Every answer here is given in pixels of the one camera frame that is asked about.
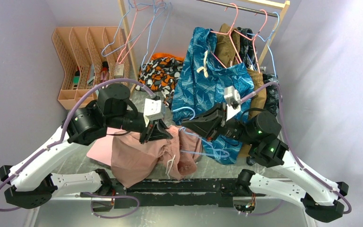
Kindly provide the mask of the light blue wire hanger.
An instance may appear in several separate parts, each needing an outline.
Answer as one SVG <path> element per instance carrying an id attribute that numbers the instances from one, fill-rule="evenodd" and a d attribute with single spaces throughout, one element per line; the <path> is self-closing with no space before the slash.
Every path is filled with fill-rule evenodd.
<path id="1" fill-rule="evenodd" d="M 187 106 L 177 108 L 176 110 L 171 110 L 171 113 L 174 114 L 174 112 L 180 112 L 182 110 L 189 110 L 189 111 L 192 112 L 192 117 L 190 117 L 190 120 L 192 120 L 196 116 L 195 110 L 193 108 L 187 107 Z M 184 149 L 181 149 L 181 152 L 188 153 L 188 154 L 194 154 L 194 155 L 201 155 L 201 156 L 206 156 L 206 157 L 212 157 L 215 160 L 221 160 L 222 158 L 228 158 L 228 157 L 230 157 L 230 153 L 227 150 L 224 150 L 224 149 L 214 149 L 214 153 L 212 153 L 212 154 L 211 153 L 206 153 L 205 150 L 203 149 L 202 144 L 207 144 L 211 148 L 214 148 L 213 145 L 212 145 L 212 143 L 204 140 L 202 137 L 200 137 L 196 133 L 187 132 L 185 127 L 180 127 L 178 129 L 178 131 L 179 132 L 183 132 L 186 135 L 190 135 L 192 137 L 195 137 L 197 139 L 197 141 L 200 141 L 200 143 L 201 143 L 200 144 L 200 147 L 199 147 L 200 148 L 200 152 L 190 151 L 190 150 L 184 150 Z"/>

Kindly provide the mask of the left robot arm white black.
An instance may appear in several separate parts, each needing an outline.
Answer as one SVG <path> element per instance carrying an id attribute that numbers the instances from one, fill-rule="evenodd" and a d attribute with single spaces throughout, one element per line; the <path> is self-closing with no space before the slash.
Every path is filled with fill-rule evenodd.
<path id="1" fill-rule="evenodd" d="M 163 122 L 165 106 L 149 88 L 146 92 L 150 97 L 145 100 L 143 112 L 137 110 L 124 84 L 105 82 L 94 91 L 98 93 L 97 99 L 83 108 L 75 106 L 39 150 L 17 165 L 0 168 L 8 204 L 15 209 L 33 209 L 66 194 L 110 194 L 112 180 L 103 169 L 72 175 L 53 172 L 73 152 L 104 138 L 109 128 L 136 132 L 142 144 L 172 138 Z"/>

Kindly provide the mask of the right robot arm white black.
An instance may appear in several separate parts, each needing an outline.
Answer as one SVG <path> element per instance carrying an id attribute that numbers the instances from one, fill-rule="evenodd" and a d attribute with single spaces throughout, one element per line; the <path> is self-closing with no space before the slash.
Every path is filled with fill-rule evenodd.
<path id="1" fill-rule="evenodd" d="M 274 115 L 262 111 L 247 122 L 236 118 L 237 115 L 242 115 L 242 111 L 236 102 L 217 103 L 204 113 L 184 119 L 181 125 L 209 142 L 224 136 L 249 145 L 249 155 L 257 164 L 290 180 L 290 183 L 272 180 L 244 169 L 236 181 L 240 195 L 269 195 L 300 207 L 308 216 L 324 223 L 341 218 L 351 210 L 345 200 L 348 184 L 322 177 L 296 157 L 278 138 L 282 127 Z"/>

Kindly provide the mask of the pink shorts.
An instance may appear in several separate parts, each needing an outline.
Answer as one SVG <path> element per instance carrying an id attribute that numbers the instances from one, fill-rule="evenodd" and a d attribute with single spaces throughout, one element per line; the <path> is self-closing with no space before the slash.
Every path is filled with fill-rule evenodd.
<path id="1" fill-rule="evenodd" d="M 200 155 L 181 152 L 181 149 L 200 152 L 200 141 L 170 126 L 170 140 L 155 140 L 141 144 L 139 133 L 114 137 L 112 140 L 111 171 L 127 188 L 146 179 L 157 164 L 165 167 L 165 174 L 177 180 L 195 173 Z"/>

